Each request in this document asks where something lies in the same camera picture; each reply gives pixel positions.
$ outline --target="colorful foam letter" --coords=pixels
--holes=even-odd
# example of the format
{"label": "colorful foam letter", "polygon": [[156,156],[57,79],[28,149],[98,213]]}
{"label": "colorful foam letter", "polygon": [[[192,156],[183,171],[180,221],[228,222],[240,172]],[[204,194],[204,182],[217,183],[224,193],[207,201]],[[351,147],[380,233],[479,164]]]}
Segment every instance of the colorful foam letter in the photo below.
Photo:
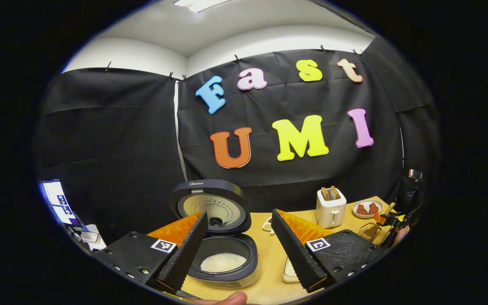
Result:
{"label": "colorful foam letter", "polygon": [[364,119],[364,114],[366,114],[366,111],[364,109],[357,108],[348,111],[347,114],[353,118],[355,130],[357,130],[357,141],[355,142],[355,145],[362,148],[374,144],[374,139],[370,137],[368,126],[366,125],[366,120]]}
{"label": "colorful foam letter", "polygon": [[268,84],[267,81],[265,81],[265,73],[259,68],[246,69],[238,75],[242,78],[236,85],[242,90],[249,90],[251,88],[263,89]]}
{"label": "colorful foam letter", "polygon": [[315,81],[323,77],[323,73],[317,68],[317,63],[311,59],[297,61],[297,69],[303,81]]}
{"label": "colorful foam letter", "polygon": [[278,138],[280,140],[280,154],[277,155],[277,159],[279,161],[287,161],[295,158],[295,154],[291,152],[289,144],[291,144],[301,158],[304,156],[304,151],[308,143],[310,143],[308,156],[314,157],[328,154],[329,148],[325,146],[321,132],[322,120],[321,116],[307,116],[304,119],[302,131],[300,132],[290,120],[277,120],[272,123],[272,127],[278,131]]}
{"label": "colorful foam letter", "polygon": [[227,149],[229,133],[227,133],[227,131],[213,133],[211,135],[211,141],[213,142],[213,154],[217,164],[224,168],[238,168],[248,164],[252,157],[252,150],[250,149],[250,133],[252,133],[250,127],[242,127],[235,130],[235,135],[238,137],[238,142],[240,143],[240,156],[238,156],[238,158],[231,158],[229,156],[229,151]]}
{"label": "colorful foam letter", "polygon": [[209,114],[213,114],[219,108],[221,108],[223,104],[225,104],[224,98],[220,99],[216,96],[223,95],[223,88],[217,84],[221,81],[222,78],[216,75],[209,79],[209,81],[207,81],[205,85],[202,85],[202,87],[195,92],[195,95],[201,95],[205,103],[207,103]]}
{"label": "colorful foam letter", "polygon": [[355,65],[352,64],[351,62],[348,62],[347,59],[341,59],[339,62],[336,63],[339,67],[342,67],[344,69],[344,72],[346,73],[347,77],[354,81],[355,83],[360,83],[363,81],[363,77],[355,73]]}

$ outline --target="food on plate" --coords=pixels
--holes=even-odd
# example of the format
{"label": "food on plate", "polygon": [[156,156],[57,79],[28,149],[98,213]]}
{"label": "food on plate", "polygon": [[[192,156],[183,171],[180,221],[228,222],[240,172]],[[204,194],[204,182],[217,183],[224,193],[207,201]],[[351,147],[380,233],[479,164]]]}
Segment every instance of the food on plate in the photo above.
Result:
{"label": "food on plate", "polygon": [[368,211],[364,208],[364,205],[358,205],[356,212],[361,215],[368,215]]}
{"label": "food on plate", "polygon": [[269,219],[263,224],[263,230],[272,230],[272,217],[269,217]]}
{"label": "food on plate", "polygon": [[374,215],[379,211],[380,211],[380,208],[378,208],[378,206],[376,206],[375,203],[373,203],[373,202],[370,203],[370,207],[368,208],[368,215]]}

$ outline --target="white wall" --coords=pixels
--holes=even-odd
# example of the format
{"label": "white wall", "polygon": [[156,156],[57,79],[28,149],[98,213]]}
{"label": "white wall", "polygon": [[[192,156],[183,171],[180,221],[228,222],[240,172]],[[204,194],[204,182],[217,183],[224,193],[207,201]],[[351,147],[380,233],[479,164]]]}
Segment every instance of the white wall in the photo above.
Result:
{"label": "white wall", "polygon": [[62,71],[79,68],[126,68],[169,75],[190,76],[208,68],[239,58],[283,50],[319,49],[360,52],[372,37],[319,25],[285,25],[243,33],[219,41],[189,58],[155,44],[125,39],[99,38],[85,45]]}
{"label": "white wall", "polygon": [[126,68],[169,75],[186,74],[187,58],[155,44],[126,38],[94,39],[85,45],[62,71],[80,68]]}
{"label": "white wall", "polygon": [[188,58],[187,76],[208,68],[257,54],[283,50],[319,49],[357,52],[373,37],[319,25],[285,25],[243,33],[213,44]]}

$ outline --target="meat piece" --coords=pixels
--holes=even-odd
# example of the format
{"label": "meat piece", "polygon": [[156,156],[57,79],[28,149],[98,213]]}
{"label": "meat piece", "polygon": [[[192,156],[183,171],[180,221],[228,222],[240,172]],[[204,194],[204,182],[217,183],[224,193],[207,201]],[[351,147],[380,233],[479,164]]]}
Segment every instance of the meat piece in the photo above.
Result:
{"label": "meat piece", "polygon": [[373,202],[370,203],[370,207],[368,208],[368,215],[374,215],[379,211],[380,211],[380,208],[378,208],[378,206],[376,206],[375,203],[373,203]]}
{"label": "meat piece", "polygon": [[364,208],[364,205],[358,205],[356,212],[361,215],[368,215],[368,212]]}

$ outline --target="table surface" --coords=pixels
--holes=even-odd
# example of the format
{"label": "table surface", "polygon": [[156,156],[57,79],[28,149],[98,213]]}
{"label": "table surface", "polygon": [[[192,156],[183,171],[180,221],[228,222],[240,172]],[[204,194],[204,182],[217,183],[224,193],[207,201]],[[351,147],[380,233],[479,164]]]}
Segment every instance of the table surface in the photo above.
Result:
{"label": "table surface", "polygon": [[[383,203],[381,213],[387,210],[388,205],[379,197],[372,197],[369,199],[378,200]],[[375,222],[374,218],[362,219],[353,214],[351,210],[353,203],[348,203],[344,212],[344,220],[341,225],[330,228],[332,232],[339,232],[341,230],[352,230],[357,233],[359,228]],[[290,212],[291,214],[315,222],[316,210]],[[290,302],[295,299],[300,299],[310,295],[306,292],[300,283],[285,283],[282,280],[283,269],[287,255],[281,246],[276,235],[271,235],[270,232],[263,230],[263,223],[272,215],[272,213],[250,213],[252,216],[252,226],[245,232],[246,235],[253,238],[257,245],[259,254],[260,270],[259,279],[252,285],[238,289],[219,289],[205,286],[198,282],[195,278],[186,276],[182,290],[192,294],[201,299],[225,299],[236,291],[243,291],[248,295],[248,303],[260,305],[278,305],[285,302]],[[390,226],[382,227],[381,232],[374,240],[374,244],[379,244]]]}

